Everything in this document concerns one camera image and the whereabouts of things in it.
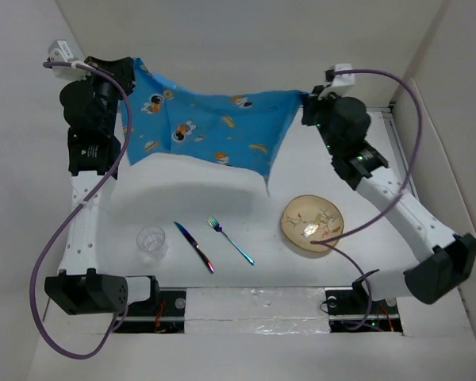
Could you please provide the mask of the blue space-print placemat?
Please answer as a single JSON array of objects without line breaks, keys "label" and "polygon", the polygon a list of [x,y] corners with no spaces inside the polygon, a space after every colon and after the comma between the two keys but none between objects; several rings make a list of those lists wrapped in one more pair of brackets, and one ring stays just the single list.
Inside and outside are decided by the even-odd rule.
[{"label": "blue space-print placemat", "polygon": [[253,171],[268,180],[281,143],[301,107],[303,92],[199,94],[133,59],[136,85],[121,105],[131,121],[130,164],[155,153],[191,156]]}]

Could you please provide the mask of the beige bird-pattern plate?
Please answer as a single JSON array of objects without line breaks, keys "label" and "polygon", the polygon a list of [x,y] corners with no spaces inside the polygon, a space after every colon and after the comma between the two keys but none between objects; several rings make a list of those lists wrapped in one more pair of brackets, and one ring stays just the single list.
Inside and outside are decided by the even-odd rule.
[{"label": "beige bird-pattern plate", "polygon": [[282,212],[280,227],[294,245],[310,252],[327,252],[327,246],[312,244],[344,232],[344,218],[335,204],[320,196],[293,198]]}]

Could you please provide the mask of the iridescent rainbow fork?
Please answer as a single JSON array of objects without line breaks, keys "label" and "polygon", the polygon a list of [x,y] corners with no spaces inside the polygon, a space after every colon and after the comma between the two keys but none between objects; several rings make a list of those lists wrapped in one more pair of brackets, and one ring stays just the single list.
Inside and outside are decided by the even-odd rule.
[{"label": "iridescent rainbow fork", "polygon": [[223,230],[222,225],[219,223],[219,221],[214,218],[214,217],[208,217],[207,222],[211,226],[213,230],[215,230],[218,233],[221,233],[227,241],[242,255],[243,258],[252,266],[255,266],[255,261],[235,242],[233,241],[229,235]]}]

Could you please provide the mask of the clear drinking glass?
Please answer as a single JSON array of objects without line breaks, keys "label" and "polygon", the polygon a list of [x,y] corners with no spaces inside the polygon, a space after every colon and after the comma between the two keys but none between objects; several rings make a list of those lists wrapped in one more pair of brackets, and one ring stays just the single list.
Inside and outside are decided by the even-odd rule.
[{"label": "clear drinking glass", "polygon": [[139,231],[136,244],[140,250],[140,257],[146,264],[161,260],[167,254],[165,232],[157,226],[147,227]]}]

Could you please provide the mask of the iridescent rainbow knife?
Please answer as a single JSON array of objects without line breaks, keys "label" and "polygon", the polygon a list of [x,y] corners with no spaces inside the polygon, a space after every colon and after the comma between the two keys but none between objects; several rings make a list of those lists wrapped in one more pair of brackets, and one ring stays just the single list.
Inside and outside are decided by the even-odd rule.
[{"label": "iridescent rainbow knife", "polygon": [[210,274],[215,272],[214,266],[207,257],[207,255],[200,249],[198,242],[194,239],[194,237],[188,232],[188,230],[180,223],[174,222],[175,226],[178,228],[180,233],[184,236],[187,242],[190,244],[192,249],[198,254],[199,258],[202,260],[204,265],[206,266],[207,270]]}]

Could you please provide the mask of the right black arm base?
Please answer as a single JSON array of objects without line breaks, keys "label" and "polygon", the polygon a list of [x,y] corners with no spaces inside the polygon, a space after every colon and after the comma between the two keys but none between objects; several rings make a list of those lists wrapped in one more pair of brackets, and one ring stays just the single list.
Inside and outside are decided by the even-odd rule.
[{"label": "right black arm base", "polygon": [[370,301],[362,276],[349,287],[326,287],[319,310],[331,333],[403,333],[397,299]]}]

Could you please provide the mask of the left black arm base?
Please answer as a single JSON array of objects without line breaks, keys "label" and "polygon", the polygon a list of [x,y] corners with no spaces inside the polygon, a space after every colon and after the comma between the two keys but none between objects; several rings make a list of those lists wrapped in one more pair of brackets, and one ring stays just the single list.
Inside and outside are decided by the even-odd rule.
[{"label": "left black arm base", "polygon": [[185,333],[186,289],[163,288],[155,302],[129,305],[124,321],[114,333]]}]

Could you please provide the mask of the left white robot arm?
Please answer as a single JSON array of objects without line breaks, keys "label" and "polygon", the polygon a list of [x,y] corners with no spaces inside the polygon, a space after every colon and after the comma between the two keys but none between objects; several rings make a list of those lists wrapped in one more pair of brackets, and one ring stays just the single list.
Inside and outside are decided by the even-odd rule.
[{"label": "left white robot arm", "polygon": [[82,63],[49,60],[45,65],[83,70],[86,76],[59,94],[68,124],[73,210],[63,224],[68,233],[59,273],[45,279],[44,291],[69,315],[122,314],[129,306],[153,314],[161,303],[155,276],[112,273],[106,248],[110,196],[125,154],[115,135],[117,111],[136,85],[133,60],[89,56]]}]

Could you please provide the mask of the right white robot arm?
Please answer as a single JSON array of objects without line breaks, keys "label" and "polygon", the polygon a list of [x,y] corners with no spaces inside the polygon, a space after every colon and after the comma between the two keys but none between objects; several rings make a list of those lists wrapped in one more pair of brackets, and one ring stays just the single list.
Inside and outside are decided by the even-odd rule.
[{"label": "right white robot arm", "polygon": [[432,305],[465,282],[476,257],[476,238],[457,234],[435,218],[365,139],[370,116],[353,97],[305,94],[303,125],[315,126],[326,143],[337,175],[386,215],[411,248],[417,263],[409,268],[373,270],[352,284],[351,303],[362,313],[380,300],[413,296]]}]

